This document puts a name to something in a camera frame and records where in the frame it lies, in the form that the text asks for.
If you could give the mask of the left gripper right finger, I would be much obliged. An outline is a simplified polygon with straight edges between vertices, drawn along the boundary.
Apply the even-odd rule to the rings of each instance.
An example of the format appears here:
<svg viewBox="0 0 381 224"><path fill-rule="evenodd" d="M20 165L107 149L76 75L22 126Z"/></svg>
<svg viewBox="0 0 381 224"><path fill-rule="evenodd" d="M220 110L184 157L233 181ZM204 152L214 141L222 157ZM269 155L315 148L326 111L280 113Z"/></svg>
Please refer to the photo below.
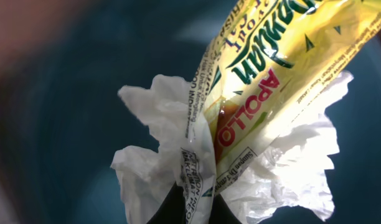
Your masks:
<svg viewBox="0 0 381 224"><path fill-rule="evenodd" d="M241 224L221 195L214 197L209 224Z"/></svg>

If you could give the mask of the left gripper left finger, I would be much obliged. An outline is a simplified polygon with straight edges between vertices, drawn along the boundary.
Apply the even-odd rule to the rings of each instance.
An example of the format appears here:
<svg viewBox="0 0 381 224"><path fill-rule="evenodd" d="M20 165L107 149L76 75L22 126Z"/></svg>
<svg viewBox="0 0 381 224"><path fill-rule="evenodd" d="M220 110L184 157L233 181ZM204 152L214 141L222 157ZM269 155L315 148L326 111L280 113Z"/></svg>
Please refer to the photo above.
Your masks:
<svg viewBox="0 0 381 224"><path fill-rule="evenodd" d="M183 188L174 184L147 224L185 224L185 212Z"/></svg>

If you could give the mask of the yellow snack wrapper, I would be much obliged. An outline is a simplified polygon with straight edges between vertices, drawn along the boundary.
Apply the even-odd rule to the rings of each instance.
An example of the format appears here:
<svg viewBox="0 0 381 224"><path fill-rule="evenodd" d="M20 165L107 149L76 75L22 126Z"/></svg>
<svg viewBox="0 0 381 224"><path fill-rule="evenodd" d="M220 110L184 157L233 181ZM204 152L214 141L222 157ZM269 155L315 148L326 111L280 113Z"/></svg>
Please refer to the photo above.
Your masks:
<svg viewBox="0 0 381 224"><path fill-rule="evenodd" d="M381 29L381 0L239 1L190 84L185 138L206 120L216 195L311 106Z"/></svg>

